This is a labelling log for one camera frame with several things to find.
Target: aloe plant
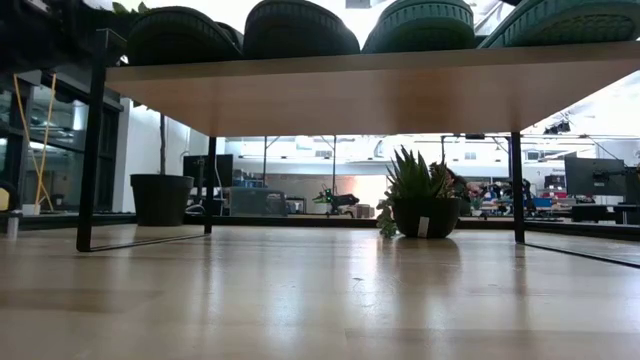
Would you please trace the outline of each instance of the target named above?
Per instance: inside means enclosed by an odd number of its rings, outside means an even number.
[[[453,179],[444,159],[427,166],[420,152],[416,158],[413,151],[402,147],[400,153],[395,151],[395,161],[391,160],[391,164],[393,170],[387,167],[387,179],[391,183],[389,190],[385,192],[387,199],[377,206],[378,210],[382,210],[377,218],[378,227],[385,238],[392,237],[397,232],[391,211],[396,200],[453,197]]]

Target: shelf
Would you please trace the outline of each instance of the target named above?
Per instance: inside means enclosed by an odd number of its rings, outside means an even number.
[[[640,68],[637,42],[112,68],[212,136],[520,131]]]

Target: black table leg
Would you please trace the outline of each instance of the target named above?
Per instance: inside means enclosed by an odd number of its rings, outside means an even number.
[[[522,152],[520,133],[511,133],[511,171],[513,172],[513,229],[516,243],[524,244],[524,196],[522,192]]]
[[[209,138],[209,154],[207,155],[207,195],[205,200],[205,219],[204,219],[204,233],[211,234],[211,228],[213,227],[213,211],[215,206],[213,203],[213,184],[218,181],[216,175],[216,138]]]
[[[80,190],[80,214],[76,249],[80,252],[91,251],[91,226],[93,203],[96,190],[96,168],[100,145],[100,128],[104,105],[104,82],[107,74],[107,48],[111,31],[102,29],[96,32],[91,68],[91,93],[89,99],[89,117],[84,140],[84,161],[82,166],[82,188]]]

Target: black plant pot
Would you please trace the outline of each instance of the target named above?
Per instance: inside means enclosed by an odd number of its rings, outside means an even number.
[[[445,238],[456,227],[460,215],[460,199],[395,200],[393,218],[398,230],[407,237],[418,236],[421,217],[429,218],[427,238]]]
[[[182,225],[192,177],[137,174],[131,175],[131,187],[138,225]]]

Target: white label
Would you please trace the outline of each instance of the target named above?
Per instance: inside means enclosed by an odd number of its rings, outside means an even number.
[[[421,217],[420,223],[418,224],[418,237],[427,237],[427,232],[429,231],[429,218]]]

